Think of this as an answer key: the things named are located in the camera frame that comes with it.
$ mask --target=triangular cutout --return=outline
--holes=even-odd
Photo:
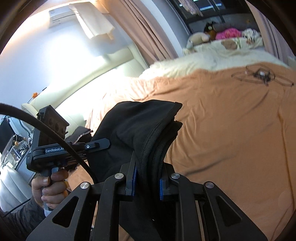
[[[222,198],[221,196],[216,197],[219,209],[221,211],[222,219],[226,227],[240,223],[242,218],[239,214]]]
[[[61,225],[65,228],[70,226],[75,208],[77,206],[79,198],[73,197],[52,219],[53,223]]]

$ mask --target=orange blanket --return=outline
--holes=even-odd
[[[264,64],[296,82],[294,71]],[[231,78],[240,71],[245,68],[197,70],[176,79],[111,80],[87,127],[96,131],[121,101],[182,103],[176,120],[183,127],[165,161],[191,181],[216,183],[274,240],[295,210],[296,86],[271,82],[267,87]],[[81,169],[72,180],[75,175],[88,178]]]

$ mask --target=computer screen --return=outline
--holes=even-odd
[[[8,118],[5,118],[3,122],[0,124],[0,153],[4,151],[7,143],[10,138],[15,134],[13,129],[11,128]]]

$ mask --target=drone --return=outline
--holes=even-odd
[[[231,77],[240,81],[264,84],[266,86],[269,86],[269,83],[272,81],[286,87],[294,86],[294,82],[283,76],[276,75],[270,68],[263,64],[247,65],[244,72],[234,73]]]

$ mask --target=window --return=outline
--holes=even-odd
[[[219,16],[221,22],[225,22],[223,15],[234,13],[250,13],[250,9],[245,0],[191,0],[203,13],[203,17],[199,15],[192,15],[191,13],[187,12],[178,0],[169,1],[177,10],[179,15],[183,18],[188,28],[190,23],[210,17]]]

